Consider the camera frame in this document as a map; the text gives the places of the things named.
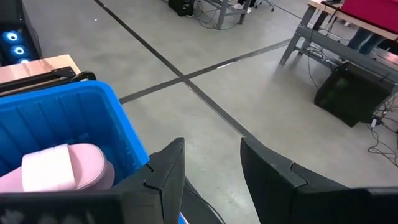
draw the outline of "blue led light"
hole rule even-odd
[[[22,37],[17,31],[3,32],[2,38],[9,44],[20,44],[22,42]]]
[[[27,55],[27,51],[24,46],[15,45],[11,47],[11,54],[14,57],[25,57]]]
[[[30,62],[30,60],[26,58],[21,58],[18,60],[18,63],[28,63],[28,62]]]

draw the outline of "gray table frame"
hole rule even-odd
[[[314,24],[313,28],[308,27],[308,23],[310,19],[314,15],[316,8],[313,6],[308,6],[307,11],[305,12],[300,24],[298,25],[295,34],[292,37],[289,45],[286,48],[285,53],[283,54],[279,65],[284,66],[286,61],[289,59],[290,55],[293,51],[298,50],[300,54],[305,54],[317,62],[322,63],[327,67],[335,68],[341,64],[340,61],[335,60],[333,62],[326,61],[324,58],[320,58],[315,54],[311,54],[306,48],[307,46],[313,42],[324,49],[333,52],[334,54],[339,55],[341,58],[346,59],[350,62],[355,63],[356,65],[363,67],[366,70],[373,71],[376,74],[380,74],[380,76],[386,77],[396,83],[398,83],[398,71],[389,67],[386,64],[378,62],[366,55],[359,53],[356,50],[353,50],[325,35],[320,34],[318,31],[322,22],[325,20],[328,15],[327,12],[322,11],[317,22]],[[301,47],[297,47],[297,42],[300,38],[304,38],[305,41]]]
[[[229,1],[228,0],[223,0],[221,4],[217,3],[214,0],[204,0],[208,4],[212,5],[216,9],[220,10],[220,14],[218,15],[218,20],[216,24],[216,29],[222,29],[222,26],[224,24],[224,20],[226,16],[233,16],[233,15],[241,15],[238,24],[243,24],[244,22],[244,17],[249,9],[249,3],[250,1],[245,1],[243,9],[233,9],[232,7],[229,6]]]

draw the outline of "concrete floor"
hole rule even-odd
[[[316,89],[306,57],[294,55],[278,67],[285,40],[299,23],[291,13],[302,16],[306,0],[275,0],[284,9],[275,12],[263,4],[243,26],[221,31],[178,17],[161,0],[102,1],[170,64],[162,63],[94,0],[25,1],[44,56],[70,54],[82,70],[95,72],[120,98],[132,100],[123,106],[148,153],[185,137],[186,175],[227,223],[258,219],[241,170],[242,133],[220,116],[218,106],[265,146],[341,184],[398,185],[398,169],[367,152],[374,140],[365,125],[349,128],[312,103]],[[225,27],[237,21],[228,18]],[[354,34],[340,25],[333,31]],[[270,45],[276,47],[203,70]],[[330,74],[313,60],[310,69],[318,85]],[[199,76],[185,82],[178,77],[198,70]],[[395,134],[377,131],[396,147]]]

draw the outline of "pink object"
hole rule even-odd
[[[92,144],[60,145],[24,155],[22,166],[0,177],[0,193],[104,190],[114,169]]]
[[[398,0],[345,0],[341,11],[398,34]]]

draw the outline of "red fabric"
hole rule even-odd
[[[398,0],[345,0],[341,11],[398,34]]]

